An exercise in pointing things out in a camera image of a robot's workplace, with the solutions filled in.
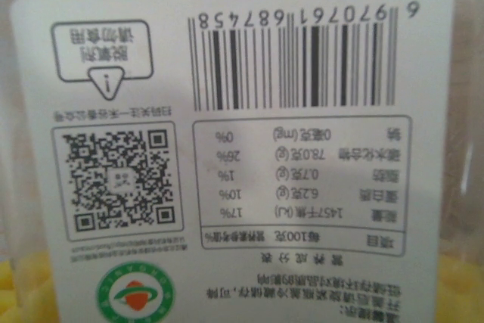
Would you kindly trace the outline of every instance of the logo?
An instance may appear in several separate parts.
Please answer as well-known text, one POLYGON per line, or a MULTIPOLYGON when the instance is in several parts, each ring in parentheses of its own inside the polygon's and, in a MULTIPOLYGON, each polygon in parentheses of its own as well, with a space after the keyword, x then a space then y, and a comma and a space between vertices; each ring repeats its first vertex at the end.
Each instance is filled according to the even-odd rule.
POLYGON ((169 313, 175 291, 168 275, 147 262, 128 262, 108 272, 98 286, 98 306, 111 322, 155 323, 169 313))

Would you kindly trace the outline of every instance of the plastic packaging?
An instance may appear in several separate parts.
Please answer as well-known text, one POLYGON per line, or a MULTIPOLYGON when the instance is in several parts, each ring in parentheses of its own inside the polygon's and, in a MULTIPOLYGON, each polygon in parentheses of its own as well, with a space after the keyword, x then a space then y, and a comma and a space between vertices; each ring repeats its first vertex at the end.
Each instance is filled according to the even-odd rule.
MULTIPOLYGON (((41 218, 7 11, 14 0, 0 1, 4 10, 0 16, 2 202, 11 264, 23 321, 54 323, 59 318, 44 232, 49 221, 41 218)), ((484 0, 455 0, 454 17, 436 322, 471 323, 484 317, 484 0)), ((69 321, 76 321, 76 317, 69 317, 69 321)))

